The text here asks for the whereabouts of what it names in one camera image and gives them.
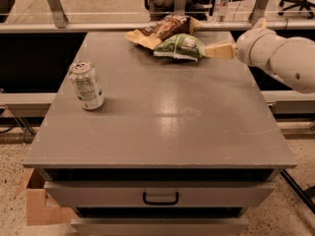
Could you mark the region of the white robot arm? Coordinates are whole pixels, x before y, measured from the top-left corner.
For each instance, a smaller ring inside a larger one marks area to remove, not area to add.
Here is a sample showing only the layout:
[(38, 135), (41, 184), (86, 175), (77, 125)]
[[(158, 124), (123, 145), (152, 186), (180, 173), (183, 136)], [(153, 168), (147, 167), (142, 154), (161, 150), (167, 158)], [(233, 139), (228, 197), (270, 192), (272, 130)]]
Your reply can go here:
[(315, 46), (305, 37), (282, 37), (260, 19), (235, 43), (230, 41), (204, 47), (206, 57), (233, 59), (257, 67), (276, 81), (301, 93), (315, 91)]

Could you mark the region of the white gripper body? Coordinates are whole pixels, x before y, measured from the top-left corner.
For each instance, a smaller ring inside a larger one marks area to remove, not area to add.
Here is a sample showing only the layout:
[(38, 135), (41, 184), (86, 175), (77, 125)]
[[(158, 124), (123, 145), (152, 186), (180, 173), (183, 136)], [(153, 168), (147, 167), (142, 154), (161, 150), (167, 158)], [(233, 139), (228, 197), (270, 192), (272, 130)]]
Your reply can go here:
[(236, 40), (236, 57), (252, 67), (265, 67), (276, 49), (285, 42), (271, 29), (250, 29)]

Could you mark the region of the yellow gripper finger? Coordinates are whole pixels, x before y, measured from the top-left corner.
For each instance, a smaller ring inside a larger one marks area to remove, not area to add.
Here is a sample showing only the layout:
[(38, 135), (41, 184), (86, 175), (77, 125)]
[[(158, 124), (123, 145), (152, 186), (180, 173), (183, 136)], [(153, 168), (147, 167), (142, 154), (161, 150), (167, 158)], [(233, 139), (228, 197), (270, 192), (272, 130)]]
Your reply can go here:
[(232, 42), (216, 43), (205, 47), (205, 56), (219, 59), (233, 59), (235, 57), (235, 44)]
[(258, 22), (252, 27), (252, 29), (265, 29), (267, 27), (266, 19), (260, 18)]

